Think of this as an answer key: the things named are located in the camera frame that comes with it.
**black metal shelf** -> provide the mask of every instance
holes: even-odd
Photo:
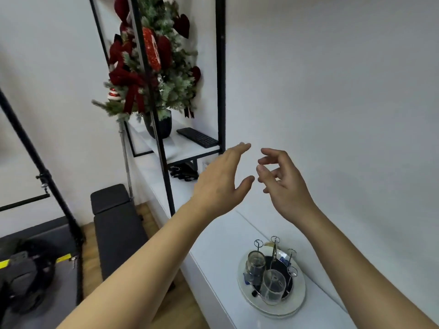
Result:
[[[142,24],[141,24],[141,16],[139,11],[139,4],[137,0],[128,0],[130,13],[132,15],[132,23],[133,30],[136,41],[138,43],[138,49],[140,51],[140,65],[141,69],[145,74],[145,78],[150,78],[151,67],[147,61],[147,55],[145,50],[145,43],[143,40],[142,34]],[[94,0],[90,0],[91,8],[93,11],[93,16],[96,22],[96,27],[99,33],[99,37],[101,40],[102,48],[104,50],[104,55],[108,64],[108,52],[107,47],[105,46],[104,37],[102,34],[102,26],[99,21],[99,16],[96,11],[96,7],[94,4]],[[158,115],[157,108],[154,101],[153,89],[151,87],[151,83],[147,84],[147,92],[149,98],[149,106],[151,107],[152,112],[152,125],[154,128],[154,134],[157,143],[157,152],[160,166],[162,169],[163,181],[165,183],[166,195],[169,204],[169,210],[171,215],[175,213],[175,206],[171,188],[171,182],[169,178],[169,167],[174,166],[176,164],[181,164],[185,162],[193,162],[196,165],[197,159],[202,157],[210,156],[213,154],[222,154],[225,151],[226,146],[226,0],[215,0],[215,13],[216,13],[216,26],[217,26],[217,92],[218,92],[218,142],[219,149],[215,149],[203,154],[198,154],[193,157],[187,157],[183,160],[173,161],[172,163],[167,163],[165,148],[163,145],[163,139],[158,136],[157,125],[158,125]],[[125,122],[125,130],[127,133],[129,145],[131,147],[131,152],[134,157],[139,157],[147,154],[153,153],[152,150],[146,151],[143,153],[136,153],[135,148],[132,141],[132,136],[129,132],[129,127]]]

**right hand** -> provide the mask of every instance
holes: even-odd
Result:
[[[305,216],[319,210],[302,175],[285,151],[263,148],[261,152],[266,156],[258,160],[256,171],[258,181],[266,186],[264,193],[270,194],[279,214],[294,225],[300,225]],[[279,164],[279,167],[269,171],[265,167],[268,164]]]

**drinking glass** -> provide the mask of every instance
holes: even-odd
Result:
[[[285,277],[277,270],[270,269],[264,272],[261,285],[261,298],[269,305],[279,304],[287,284]]]
[[[265,271],[265,256],[261,252],[254,250],[249,253],[245,263],[244,278],[253,285],[261,285],[262,276]]]

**black pot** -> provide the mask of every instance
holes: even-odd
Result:
[[[154,135],[154,128],[152,126],[152,115],[150,112],[145,113],[145,116],[143,118],[145,122],[146,129],[148,130],[148,133],[152,136],[152,138],[155,139]],[[163,139],[169,137],[171,135],[172,130],[172,118],[167,117],[163,119],[162,121],[158,122],[158,135]]]

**artificial christmas tree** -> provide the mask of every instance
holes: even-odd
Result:
[[[140,69],[128,0],[115,0],[115,11],[122,23],[120,35],[115,35],[110,48],[110,80],[104,84],[111,94],[106,103],[92,102],[121,120],[132,112],[149,114],[145,85],[150,82],[160,121],[171,117],[170,110],[194,117],[191,100],[201,72],[189,62],[196,52],[187,52],[181,45],[182,37],[189,38],[189,19],[178,14],[175,0],[138,2],[151,77],[145,78]]]

